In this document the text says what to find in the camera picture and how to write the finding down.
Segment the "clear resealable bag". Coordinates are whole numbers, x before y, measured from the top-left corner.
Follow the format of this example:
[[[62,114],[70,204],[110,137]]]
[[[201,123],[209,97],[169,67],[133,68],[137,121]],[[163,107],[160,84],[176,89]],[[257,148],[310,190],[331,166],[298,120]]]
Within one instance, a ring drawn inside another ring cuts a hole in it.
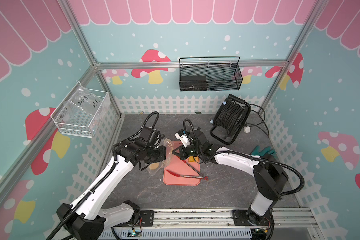
[[[150,176],[155,175],[160,169],[163,169],[171,163],[172,151],[174,150],[174,143],[170,139],[163,139],[158,147],[155,148],[154,159],[147,170]]]

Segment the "red kitchen tongs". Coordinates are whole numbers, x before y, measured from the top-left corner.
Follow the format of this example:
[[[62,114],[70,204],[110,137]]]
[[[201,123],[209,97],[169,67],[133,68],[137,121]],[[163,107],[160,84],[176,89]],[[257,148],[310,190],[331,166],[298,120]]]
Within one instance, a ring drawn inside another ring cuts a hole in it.
[[[164,170],[164,182],[167,185],[195,186],[201,180],[208,181],[209,177],[201,173],[201,165],[197,162],[175,158]]]

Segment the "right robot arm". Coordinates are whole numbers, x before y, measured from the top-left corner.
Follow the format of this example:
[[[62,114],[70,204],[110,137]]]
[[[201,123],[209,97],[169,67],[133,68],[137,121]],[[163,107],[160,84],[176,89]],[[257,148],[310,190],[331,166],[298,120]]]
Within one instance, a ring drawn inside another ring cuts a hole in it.
[[[234,211],[236,225],[256,226],[264,219],[270,220],[271,208],[278,200],[298,193],[305,185],[298,170],[276,161],[271,154],[248,155],[211,144],[200,129],[191,132],[181,129],[175,137],[183,144],[172,151],[180,160],[199,157],[202,163],[229,166],[254,177],[258,192],[245,213]]]

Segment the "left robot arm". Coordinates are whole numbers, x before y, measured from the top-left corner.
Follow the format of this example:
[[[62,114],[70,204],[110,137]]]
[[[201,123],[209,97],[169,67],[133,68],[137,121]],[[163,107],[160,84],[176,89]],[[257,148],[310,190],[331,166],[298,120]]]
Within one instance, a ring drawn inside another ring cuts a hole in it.
[[[94,182],[72,203],[57,210],[60,223],[47,236],[52,240],[60,229],[69,232],[68,240],[97,240],[103,231],[120,224],[138,225],[141,209],[132,201],[103,209],[105,200],[120,181],[135,167],[148,167],[166,159],[166,147],[160,144],[163,135],[153,128],[142,127],[133,138],[112,147],[113,157]]]

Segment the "pink tray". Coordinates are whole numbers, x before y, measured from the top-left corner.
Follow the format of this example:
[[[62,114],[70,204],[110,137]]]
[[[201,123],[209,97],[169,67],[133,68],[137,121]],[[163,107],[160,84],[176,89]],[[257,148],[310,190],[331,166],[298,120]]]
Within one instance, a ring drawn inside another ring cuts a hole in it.
[[[174,149],[182,145],[180,141],[172,141],[172,142],[174,143]],[[197,172],[191,169],[187,164],[185,164],[175,155],[172,156],[172,160],[169,166],[165,167],[164,169],[164,175],[163,175],[164,184],[166,184],[167,186],[197,186],[201,182],[201,179],[176,177],[168,173],[168,170],[179,175],[190,175],[190,176],[199,175]]]

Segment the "white power plug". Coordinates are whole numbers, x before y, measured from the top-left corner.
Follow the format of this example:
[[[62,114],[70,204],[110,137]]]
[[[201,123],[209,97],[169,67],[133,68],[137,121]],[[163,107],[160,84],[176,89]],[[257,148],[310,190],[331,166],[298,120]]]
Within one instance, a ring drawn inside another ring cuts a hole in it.
[[[244,127],[244,132],[248,134],[251,131],[251,128],[249,126]]]

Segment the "green rubber glove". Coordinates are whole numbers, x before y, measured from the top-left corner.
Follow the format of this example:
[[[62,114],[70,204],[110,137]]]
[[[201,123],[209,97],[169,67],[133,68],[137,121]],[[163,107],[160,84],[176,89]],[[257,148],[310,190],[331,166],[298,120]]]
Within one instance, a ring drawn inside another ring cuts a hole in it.
[[[255,156],[255,157],[264,157],[265,155],[271,155],[275,157],[277,153],[271,147],[265,147],[264,149],[261,150],[260,146],[256,146],[251,152],[251,156]]]

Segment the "black box in basket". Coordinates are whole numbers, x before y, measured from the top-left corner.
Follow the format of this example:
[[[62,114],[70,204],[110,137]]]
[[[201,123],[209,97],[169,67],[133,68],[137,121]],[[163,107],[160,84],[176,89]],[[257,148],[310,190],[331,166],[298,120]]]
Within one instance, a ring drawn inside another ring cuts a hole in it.
[[[195,92],[207,90],[206,76],[181,76],[180,77],[181,92]]]

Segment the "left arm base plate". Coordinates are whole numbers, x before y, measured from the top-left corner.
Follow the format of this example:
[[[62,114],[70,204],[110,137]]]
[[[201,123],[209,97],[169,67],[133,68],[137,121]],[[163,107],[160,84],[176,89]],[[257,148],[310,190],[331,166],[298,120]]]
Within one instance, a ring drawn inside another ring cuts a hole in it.
[[[117,227],[152,227],[154,214],[154,211],[139,211],[134,213],[128,222],[119,224]]]

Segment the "black mesh wall basket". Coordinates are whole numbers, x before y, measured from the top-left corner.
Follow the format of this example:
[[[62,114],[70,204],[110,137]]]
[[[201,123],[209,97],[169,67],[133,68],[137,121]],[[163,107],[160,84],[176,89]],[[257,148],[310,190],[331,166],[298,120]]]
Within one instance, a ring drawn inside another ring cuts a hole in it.
[[[238,91],[243,82],[239,62],[234,56],[180,58],[179,81],[181,76],[206,76],[206,91]]]

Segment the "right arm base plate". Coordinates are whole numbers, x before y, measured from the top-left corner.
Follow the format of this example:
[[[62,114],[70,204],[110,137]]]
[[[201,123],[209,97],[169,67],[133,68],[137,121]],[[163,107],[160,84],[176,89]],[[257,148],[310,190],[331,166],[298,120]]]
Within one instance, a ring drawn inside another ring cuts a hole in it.
[[[258,216],[252,210],[233,210],[232,218],[235,226],[271,226],[271,210]]]

